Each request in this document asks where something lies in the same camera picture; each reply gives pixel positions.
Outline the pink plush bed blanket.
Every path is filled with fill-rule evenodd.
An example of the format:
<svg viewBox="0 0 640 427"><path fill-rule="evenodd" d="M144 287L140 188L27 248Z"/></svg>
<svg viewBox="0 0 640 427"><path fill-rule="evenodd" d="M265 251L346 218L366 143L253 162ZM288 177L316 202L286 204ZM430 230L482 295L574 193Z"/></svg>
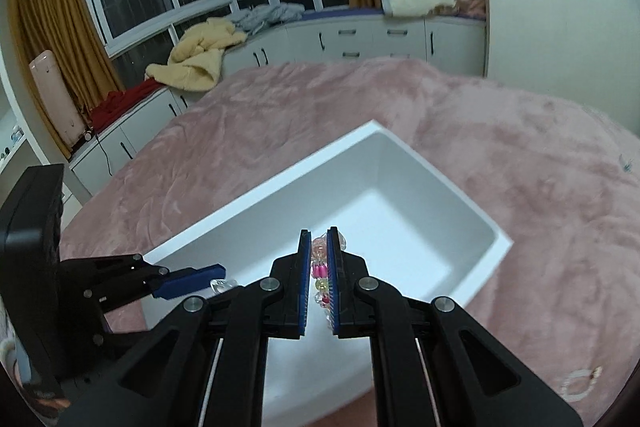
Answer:
<svg viewBox="0 0 640 427"><path fill-rule="evenodd" d="M639 141L562 98L398 58L245 69L119 170L62 254L219 262L245 282L329 227L416 298L457 288L506 233L465 304L586 425L611 415L639 358Z"/></svg>

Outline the red cloth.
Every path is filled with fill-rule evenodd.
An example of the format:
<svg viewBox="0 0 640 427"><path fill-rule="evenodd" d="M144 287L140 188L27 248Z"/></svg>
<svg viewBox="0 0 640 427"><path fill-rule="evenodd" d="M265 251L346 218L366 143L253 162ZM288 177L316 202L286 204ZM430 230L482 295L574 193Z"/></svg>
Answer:
<svg viewBox="0 0 640 427"><path fill-rule="evenodd" d="M110 124L122 117L129 109L149 98L149 96L163 86L154 78L148 78L126 91L112 91L106 99L90 112L91 129L102 132Z"/></svg>

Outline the pink upright device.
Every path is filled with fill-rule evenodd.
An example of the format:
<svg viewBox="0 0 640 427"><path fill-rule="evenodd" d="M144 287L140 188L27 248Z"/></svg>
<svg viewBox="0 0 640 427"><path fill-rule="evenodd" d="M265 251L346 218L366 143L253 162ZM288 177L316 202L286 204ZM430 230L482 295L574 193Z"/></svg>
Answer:
<svg viewBox="0 0 640 427"><path fill-rule="evenodd" d="M69 148L85 139L87 126L67 91L62 72L51 50L45 50L30 63L44 109L56 132Z"/></svg>

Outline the yellow fleece blanket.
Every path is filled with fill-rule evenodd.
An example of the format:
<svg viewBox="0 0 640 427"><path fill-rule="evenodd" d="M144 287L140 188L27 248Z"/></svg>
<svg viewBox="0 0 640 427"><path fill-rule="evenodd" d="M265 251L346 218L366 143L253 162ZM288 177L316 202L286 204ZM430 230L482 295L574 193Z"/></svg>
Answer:
<svg viewBox="0 0 640 427"><path fill-rule="evenodd" d="M145 76L169 88L207 92L217 86L226 49L243 44L247 34L225 18L212 17L186 30L166 64L146 66Z"/></svg>

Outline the grey crumpled clothes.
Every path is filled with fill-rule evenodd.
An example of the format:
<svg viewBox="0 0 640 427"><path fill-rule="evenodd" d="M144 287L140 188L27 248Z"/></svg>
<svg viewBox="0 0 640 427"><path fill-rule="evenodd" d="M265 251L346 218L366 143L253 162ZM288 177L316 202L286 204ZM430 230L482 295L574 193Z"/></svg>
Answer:
<svg viewBox="0 0 640 427"><path fill-rule="evenodd" d="M305 7L297 3L261 4L232 13L228 20L247 35L256 35L272 26L297 22L305 11Z"/></svg>

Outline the left mustard curtain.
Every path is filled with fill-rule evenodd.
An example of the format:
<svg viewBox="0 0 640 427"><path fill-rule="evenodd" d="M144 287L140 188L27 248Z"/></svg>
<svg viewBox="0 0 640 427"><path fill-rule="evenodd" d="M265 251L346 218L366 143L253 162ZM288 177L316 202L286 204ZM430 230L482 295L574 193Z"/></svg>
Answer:
<svg viewBox="0 0 640 427"><path fill-rule="evenodd" d="M70 158L72 147L53 126L29 63L43 51L54 54L64 88L86 124L91 111L124 85L105 52L86 0L8 0L8 8L11 39L29 96L55 145Z"/></svg>

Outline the white window-seat cabinets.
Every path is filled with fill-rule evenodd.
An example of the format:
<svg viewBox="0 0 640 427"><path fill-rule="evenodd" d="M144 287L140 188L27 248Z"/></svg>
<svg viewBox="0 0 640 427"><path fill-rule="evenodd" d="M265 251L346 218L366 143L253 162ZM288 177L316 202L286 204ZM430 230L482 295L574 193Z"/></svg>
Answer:
<svg viewBox="0 0 640 427"><path fill-rule="evenodd" d="M221 74L387 56L420 58L448 74L480 77L485 74L486 38L486 22L475 18L342 14L264 31L226 52ZM91 195L98 193L172 118L201 97L175 88L156 90L81 147L70 171Z"/></svg>

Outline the white wardrobe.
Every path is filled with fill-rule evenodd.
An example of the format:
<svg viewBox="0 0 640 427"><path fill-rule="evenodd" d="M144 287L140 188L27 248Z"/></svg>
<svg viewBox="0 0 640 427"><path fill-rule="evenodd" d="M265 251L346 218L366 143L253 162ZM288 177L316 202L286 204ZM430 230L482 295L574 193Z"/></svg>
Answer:
<svg viewBox="0 0 640 427"><path fill-rule="evenodd" d="M488 0L487 75L639 129L639 0Z"/></svg>

